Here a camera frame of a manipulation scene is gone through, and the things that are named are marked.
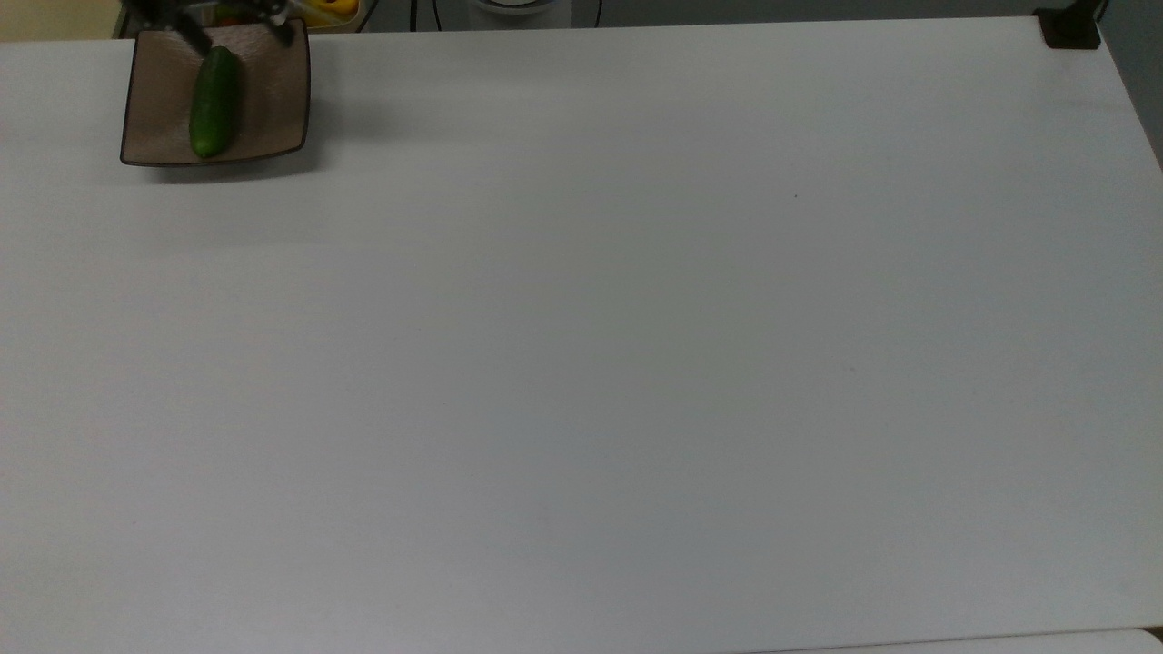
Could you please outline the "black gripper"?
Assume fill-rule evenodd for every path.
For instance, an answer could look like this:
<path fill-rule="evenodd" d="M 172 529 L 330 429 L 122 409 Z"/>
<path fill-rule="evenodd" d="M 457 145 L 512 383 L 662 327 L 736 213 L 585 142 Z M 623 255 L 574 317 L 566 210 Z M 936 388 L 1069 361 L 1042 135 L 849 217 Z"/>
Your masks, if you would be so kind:
<path fill-rule="evenodd" d="M 142 24 L 172 24 L 172 29 L 200 57 L 206 57 L 214 47 L 213 40 L 204 31 L 204 26 L 190 15 L 204 5 L 214 8 L 224 5 L 240 16 L 256 17 L 279 45 L 293 45 L 295 31 L 287 20 L 291 1 L 124 1 L 124 10 L 138 17 Z"/>

